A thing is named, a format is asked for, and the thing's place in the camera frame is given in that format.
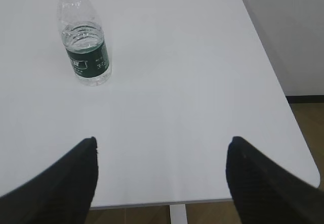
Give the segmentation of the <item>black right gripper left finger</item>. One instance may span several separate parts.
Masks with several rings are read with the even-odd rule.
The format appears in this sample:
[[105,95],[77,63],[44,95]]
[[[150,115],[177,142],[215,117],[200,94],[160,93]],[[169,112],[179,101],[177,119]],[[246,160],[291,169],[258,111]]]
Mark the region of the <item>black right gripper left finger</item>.
[[85,223],[98,181],[97,141],[78,143],[62,158],[1,197],[1,223]]

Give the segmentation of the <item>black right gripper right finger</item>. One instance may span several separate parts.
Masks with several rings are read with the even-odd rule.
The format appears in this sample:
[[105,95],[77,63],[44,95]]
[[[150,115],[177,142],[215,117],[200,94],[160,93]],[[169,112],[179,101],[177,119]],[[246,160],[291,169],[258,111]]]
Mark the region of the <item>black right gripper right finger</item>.
[[228,146],[226,180],[242,223],[323,223],[323,191],[242,137]]

